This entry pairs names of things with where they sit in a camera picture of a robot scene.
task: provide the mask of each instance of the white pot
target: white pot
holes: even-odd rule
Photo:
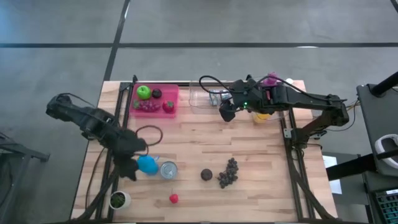
[[[124,198],[125,198],[124,204],[123,204],[122,206],[120,206],[119,208],[114,208],[114,207],[111,205],[111,198],[112,198],[112,195],[114,195],[114,194],[116,194],[116,193],[122,193],[122,194],[124,195]],[[119,210],[119,209],[122,209],[122,208],[127,208],[127,207],[130,205],[130,203],[131,203],[131,197],[130,197],[130,195],[127,194],[127,193],[125,193],[125,192],[123,192],[123,191],[120,191],[120,190],[113,192],[113,194],[111,194],[111,196],[110,196],[110,198],[109,198],[109,206],[110,206],[112,209],[114,209],[114,210]]]

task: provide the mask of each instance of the dark round fruit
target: dark round fruit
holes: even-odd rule
[[[152,90],[152,96],[154,98],[160,98],[162,97],[162,91],[160,89],[154,89]]]
[[[202,180],[210,180],[213,177],[213,173],[209,169],[204,169],[200,173],[200,177]]]

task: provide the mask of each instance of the wooden table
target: wooden table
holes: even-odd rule
[[[294,85],[305,90],[303,81],[295,81]],[[98,107],[113,114],[118,90],[119,82],[104,82]],[[159,164],[175,162],[178,176],[174,180],[164,180],[159,175],[148,177],[137,171],[137,182],[120,179],[118,190],[128,192],[132,202],[130,207],[115,211],[113,221],[297,221],[280,123],[270,121],[256,124],[247,112],[237,113],[232,122],[225,123],[218,114],[193,114],[188,99],[189,89],[181,87],[175,119],[129,118],[128,128],[132,130],[147,124],[163,129],[163,141],[150,147],[149,154],[160,156]],[[312,120],[310,110],[294,109],[294,113],[298,127]],[[139,136],[147,142],[159,138],[154,129],[140,131]],[[101,150],[97,142],[91,142],[88,146],[72,217],[84,211],[88,181]],[[203,169],[209,168],[217,176],[225,170],[227,160],[231,157],[238,161],[237,182],[221,189],[216,179],[208,182],[201,180],[200,172]],[[104,160],[105,152],[94,176],[90,199],[95,197],[100,188]],[[312,192],[326,210],[337,217],[319,147],[308,146],[304,161]],[[178,194],[179,203],[169,202],[172,192]],[[300,198],[304,216],[308,217],[302,192]],[[107,210],[108,205],[104,206],[104,216]]]

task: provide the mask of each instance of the concrete floor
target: concrete floor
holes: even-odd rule
[[[0,43],[112,43],[124,0],[0,1]],[[121,42],[396,42],[398,13],[388,0],[133,0]],[[110,48],[0,48],[0,131],[51,153],[32,161],[14,223],[66,220],[87,141],[49,118],[47,102],[71,92],[96,103]],[[356,99],[355,87],[396,72],[397,48],[119,49],[110,80],[222,80],[276,71],[307,91]],[[360,110],[355,125],[328,133],[325,151],[367,154]],[[338,206],[339,216],[353,209]],[[358,221],[366,217],[357,215]]]

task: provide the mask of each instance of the small plant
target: small plant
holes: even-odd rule
[[[122,192],[116,192],[111,196],[111,206],[114,208],[120,208],[126,202],[126,198]]]

